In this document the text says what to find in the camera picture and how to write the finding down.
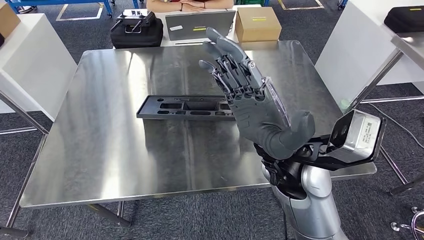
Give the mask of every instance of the laptop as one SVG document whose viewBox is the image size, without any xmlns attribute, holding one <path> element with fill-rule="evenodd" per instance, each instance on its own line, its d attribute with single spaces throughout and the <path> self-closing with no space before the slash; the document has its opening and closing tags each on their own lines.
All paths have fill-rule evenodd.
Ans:
<svg viewBox="0 0 424 240">
<path fill-rule="evenodd" d="M 236 11 L 211 11 L 165 16 L 169 40 L 206 38 L 206 28 L 212 27 L 227 36 Z"/>
</svg>

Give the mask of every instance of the gray robotic glove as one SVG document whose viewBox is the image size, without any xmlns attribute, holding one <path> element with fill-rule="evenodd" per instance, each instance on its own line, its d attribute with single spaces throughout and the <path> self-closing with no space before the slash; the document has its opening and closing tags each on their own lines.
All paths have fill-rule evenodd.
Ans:
<svg viewBox="0 0 424 240">
<path fill-rule="evenodd" d="M 283 103 L 269 77 L 263 77 L 235 42 L 208 27 L 204 49 L 218 67 L 200 60 L 199 66 L 209 71 L 225 94 L 237 122 L 240 135 L 275 159 L 287 159 L 315 134 L 314 117 L 299 110 L 288 117 Z"/>
</svg>

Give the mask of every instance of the black tray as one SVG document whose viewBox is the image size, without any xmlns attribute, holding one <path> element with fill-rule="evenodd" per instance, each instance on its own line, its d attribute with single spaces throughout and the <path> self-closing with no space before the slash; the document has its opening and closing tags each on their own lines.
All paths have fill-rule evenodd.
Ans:
<svg viewBox="0 0 424 240">
<path fill-rule="evenodd" d="M 224 96 L 148 95 L 137 111 L 140 119 L 234 121 Z"/>
</svg>

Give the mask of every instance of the cable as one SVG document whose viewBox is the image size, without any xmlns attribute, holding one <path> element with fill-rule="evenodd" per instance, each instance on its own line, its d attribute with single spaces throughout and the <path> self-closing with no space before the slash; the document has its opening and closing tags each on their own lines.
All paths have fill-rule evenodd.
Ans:
<svg viewBox="0 0 424 240">
<path fill-rule="evenodd" d="M 371 105 L 373 108 L 375 108 L 377 111 L 379 111 L 381 114 L 383 114 L 384 116 L 386 116 L 388 119 L 392 120 L 395 124 L 397 124 L 399 127 L 401 127 L 403 130 L 405 130 L 409 135 L 411 135 L 411 137 L 414 139 L 414 141 L 421 147 L 424 149 L 424 145 L 422 145 L 418 139 L 414 136 L 414 134 L 409 131 L 406 127 L 402 126 L 399 122 L 397 122 L 396 120 L 394 120 L 393 118 L 391 118 L 389 115 L 385 114 L 383 111 L 381 111 L 378 107 L 376 107 L 375 105 L 368 103 L 369 105 Z"/>
</svg>

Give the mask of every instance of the cardboard box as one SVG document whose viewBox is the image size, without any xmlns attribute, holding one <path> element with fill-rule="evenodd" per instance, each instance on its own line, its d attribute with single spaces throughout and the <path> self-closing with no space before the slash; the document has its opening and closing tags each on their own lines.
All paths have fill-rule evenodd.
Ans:
<svg viewBox="0 0 424 240">
<path fill-rule="evenodd" d="M 0 2 L 0 34 L 6 39 L 21 20 L 7 3 Z"/>
<path fill-rule="evenodd" d="M 239 7 L 235 18 L 238 42 L 277 41 L 281 25 L 272 7 Z"/>
</svg>

